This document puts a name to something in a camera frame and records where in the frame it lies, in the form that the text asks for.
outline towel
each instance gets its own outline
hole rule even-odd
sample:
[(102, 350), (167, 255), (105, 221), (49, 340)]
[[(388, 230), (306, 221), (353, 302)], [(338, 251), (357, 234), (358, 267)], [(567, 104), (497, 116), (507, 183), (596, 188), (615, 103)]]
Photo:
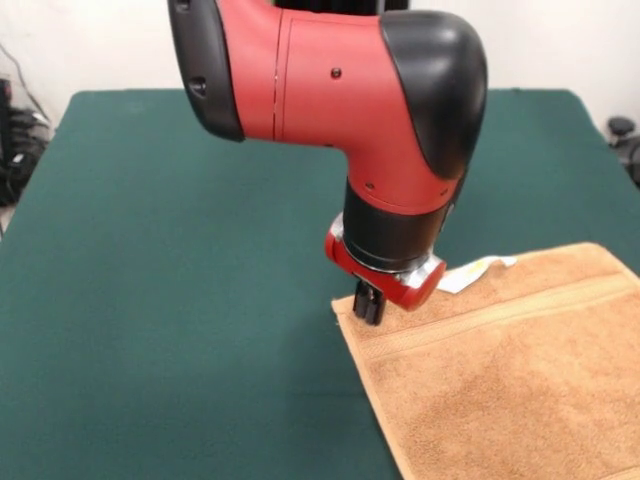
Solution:
[(516, 260), (378, 327), (332, 302), (400, 473), (640, 478), (640, 280), (592, 243)]

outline white tag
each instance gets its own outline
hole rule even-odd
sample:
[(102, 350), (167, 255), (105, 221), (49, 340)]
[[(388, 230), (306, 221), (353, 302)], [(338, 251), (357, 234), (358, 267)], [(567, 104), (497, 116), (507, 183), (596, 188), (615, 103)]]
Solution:
[(49, 122), (47, 121), (46, 118), (44, 118), (42, 116), (41, 113), (39, 112), (33, 112), (33, 118), (35, 118), (36, 120), (38, 120), (40, 123), (42, 123), (43, 125), (49, 125)]
[(506, 267), (515, 265), (515, 257), (498, 257), (490, 255), (482, 257), (474, 262), (463, 265), (453, 270), (445, 272), (444, 276), (436, 287), (438, 290), (448, 293), (460, 293), (469, 285), (477, 281), (489, 269), (495, 261), (500, 261)]

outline table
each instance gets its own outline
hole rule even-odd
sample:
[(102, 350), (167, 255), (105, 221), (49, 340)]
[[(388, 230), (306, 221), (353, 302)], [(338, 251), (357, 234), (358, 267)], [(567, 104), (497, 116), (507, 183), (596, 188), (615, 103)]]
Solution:
[[(76, 95), (0, 248), (0, 478), (398, 478), (330, 308), (346, 165), (226, 142), (181, 91)], [(436, 251), (579, 241), (640, 194), (568, 91), (491, 91)]]

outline cable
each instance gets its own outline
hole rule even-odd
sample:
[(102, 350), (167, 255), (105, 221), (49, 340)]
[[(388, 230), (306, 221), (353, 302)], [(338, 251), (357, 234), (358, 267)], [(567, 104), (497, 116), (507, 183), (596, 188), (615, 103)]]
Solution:
[(27, 87), (27, 82), (24, 79), (24, 75), (22, 74), (22, 68), (20, 67), (20, 63), (18, 62), (18, 60), (16, 60), (16, 58), (7, 51), (6, 47), (4, 45), (2, 45), (1, 42), (0, 42), (0, 51), (2, 51), (2, 53), (4, 53), (4, 55), (16, 67), (16, 71), (18, 72), (18, 78), (20, 79), (20, 83), (22, 84), (22, 88), (24, 88), (24, 91), (27, 93), (27, 96), (29, 97), (29, 100), (31, 100), (31, 103), (33, 103), (33, 106), (36, 107), (36, 109), (38, 110), (40, 115), (42, 115), (44, 117), (44, 119), (49, 124), (51, 124), (51, 120), (49, 120), (49, 117), (44, 112), (44, 109), (42, 108), (40, 103), (35, 99), (35, 97), (29, 91), (29, 88)]

